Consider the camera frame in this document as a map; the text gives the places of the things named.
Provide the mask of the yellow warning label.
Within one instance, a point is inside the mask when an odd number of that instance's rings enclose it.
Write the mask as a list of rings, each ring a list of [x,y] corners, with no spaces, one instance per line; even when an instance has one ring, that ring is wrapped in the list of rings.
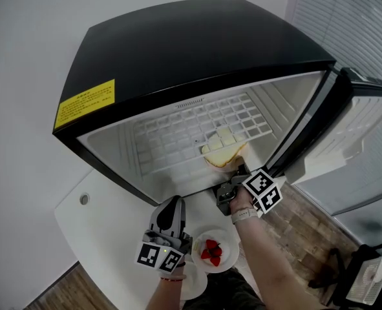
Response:
[[[115,80],[112,79],[61,102],[54,129],[115,102]]]

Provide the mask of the white bread sandwich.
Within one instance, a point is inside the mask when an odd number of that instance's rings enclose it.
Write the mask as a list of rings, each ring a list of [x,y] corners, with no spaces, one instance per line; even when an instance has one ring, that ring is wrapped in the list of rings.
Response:
[[[208,137],[207,144],[201,149],[205,160],[215,167],[224,167],[230,163],[247,143],[244,132],[234,134],[229,127],[216,130]]]

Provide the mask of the person's camouflage shorts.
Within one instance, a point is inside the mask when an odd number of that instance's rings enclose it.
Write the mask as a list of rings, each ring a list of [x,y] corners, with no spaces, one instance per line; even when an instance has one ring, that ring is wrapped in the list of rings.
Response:
[[[207,275],[207,287],[198,297],[187,300],[182,310],[266,310],[239,271],[232,267]]]

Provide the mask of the black office chair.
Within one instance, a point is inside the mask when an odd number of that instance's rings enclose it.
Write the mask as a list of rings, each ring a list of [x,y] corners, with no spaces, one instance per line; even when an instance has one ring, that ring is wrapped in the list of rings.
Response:
[[[337,268],[324,264],[323,270],[317,278],[308,282],[308,287],[312,289],[326,289],[335,285],[335,289],[327,302],[327,305],[336,305],[339,310],[352,310],[360,308],[361,310],[382,310],[382,288],[374,305],[365,305],[352,302],[346,299],[346,296],[362,266],[366,260],[371,260],[382,256],[382,243],[377,246],[361,245],[358,250],[351,254],[348,264],[342,259],[338,248],[330,249],[328,261],[335,261]]]

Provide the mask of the white fridge shelf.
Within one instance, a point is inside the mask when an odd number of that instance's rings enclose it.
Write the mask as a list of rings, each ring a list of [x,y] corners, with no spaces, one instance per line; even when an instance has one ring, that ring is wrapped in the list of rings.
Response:
[[[236,153],[249,141],[271,134],[272,128],[246,94],[229,96],[153,119],[134,123],[134,143],[143,175],[199,157],[216,166],[225,160],[216,152]]]

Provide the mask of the person's right hand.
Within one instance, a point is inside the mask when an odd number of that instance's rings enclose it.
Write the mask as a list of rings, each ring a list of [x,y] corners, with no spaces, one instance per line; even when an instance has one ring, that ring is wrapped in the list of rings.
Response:
[[[245,187],[240,186],[237,195],[230,201],[229,208],[231,214],[234,214],[243,209],[253,208],[253,197]]]

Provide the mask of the person's left forearm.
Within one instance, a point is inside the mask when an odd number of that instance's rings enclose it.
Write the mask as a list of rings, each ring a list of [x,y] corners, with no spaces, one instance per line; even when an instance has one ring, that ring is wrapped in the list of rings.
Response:
[[[145,310],[180,310],[184,274],[162,276]]]

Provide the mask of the white mesh desk fan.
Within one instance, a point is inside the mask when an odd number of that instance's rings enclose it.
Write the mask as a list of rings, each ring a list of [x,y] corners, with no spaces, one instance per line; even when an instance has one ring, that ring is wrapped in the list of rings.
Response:
[[[382,288],[382,256],[366,260],[346,296],[352,302],[374,305]]]

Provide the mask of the person's right forearm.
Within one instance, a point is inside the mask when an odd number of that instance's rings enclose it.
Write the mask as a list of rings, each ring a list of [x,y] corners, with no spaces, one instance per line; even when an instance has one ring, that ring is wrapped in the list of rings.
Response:
[[[289,261],[258,217],[237,221],[235,227],[267,310],[323,310],[297,281]]]

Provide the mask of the black mini fridge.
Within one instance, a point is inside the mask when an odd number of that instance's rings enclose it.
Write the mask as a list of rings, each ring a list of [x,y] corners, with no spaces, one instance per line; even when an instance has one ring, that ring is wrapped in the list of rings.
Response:
[[[59,103],[112,79],[115,102],[53,135],[151,205],[204,191],[216,199],[213,187],[235,171],[217,172],[199,157],[143,175],[133,126],[188,100],[246,93],[273,131],[248,142],[249,171],[296,184],[344,167],[382,122],[382,81],[334,66],[323,47],[246,0],[152,6],[88,29]]]

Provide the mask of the grey window blinds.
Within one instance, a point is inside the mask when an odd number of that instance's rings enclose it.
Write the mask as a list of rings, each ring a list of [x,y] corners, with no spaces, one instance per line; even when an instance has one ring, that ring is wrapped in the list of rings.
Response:
[[[382,80],[382,0],[297,0],[292,21],[336,58],[337,68]],[[361,154],[299,188],[332,215],[382,196],[382,122]]]

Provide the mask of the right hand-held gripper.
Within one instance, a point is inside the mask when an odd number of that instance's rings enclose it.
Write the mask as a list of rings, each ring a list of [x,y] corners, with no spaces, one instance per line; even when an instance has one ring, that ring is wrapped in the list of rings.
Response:
[[[251,173],[242,156],[237,156],[235,164],[237,169],[231,179],[213,187],[217,207],[229,216],[229,203],[237,195],[238,188],[243,186],[253,196],[253,207],[261,217],[281,201],[278,184],[262,169]]]

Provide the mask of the white fridge fan vent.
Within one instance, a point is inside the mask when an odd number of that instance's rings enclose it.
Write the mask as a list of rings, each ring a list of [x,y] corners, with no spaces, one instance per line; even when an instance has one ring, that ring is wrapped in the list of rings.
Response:
[[[185,101],[183,103],[178,103],[175,105],[175,109],[185,109],[187,107],[191,107],[193,105],[197,105],[199,103],[202,103],[205,100],[205,98],[198,98],[198,99],[192,99]]]

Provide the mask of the pale wrist watch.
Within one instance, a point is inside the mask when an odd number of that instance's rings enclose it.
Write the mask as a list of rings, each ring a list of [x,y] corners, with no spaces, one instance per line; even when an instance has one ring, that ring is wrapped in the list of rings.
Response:
[[[255,208],[244,208],[234,212],[231,215],[231,221],[232,224],[235,225],[237,222],[246,220],[251,217],[259,217],[257,210]]]

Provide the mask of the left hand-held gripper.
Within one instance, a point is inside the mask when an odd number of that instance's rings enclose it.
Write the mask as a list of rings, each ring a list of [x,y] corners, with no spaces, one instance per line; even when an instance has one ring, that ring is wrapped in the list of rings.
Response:
[[[181,196],[175,195],[161,203],[149,223],[150,229],[156,232],[143,235],[135,263],[160,273],[172,273],[191,251],[193,239],[183,233],[185,225],[186,204]]]

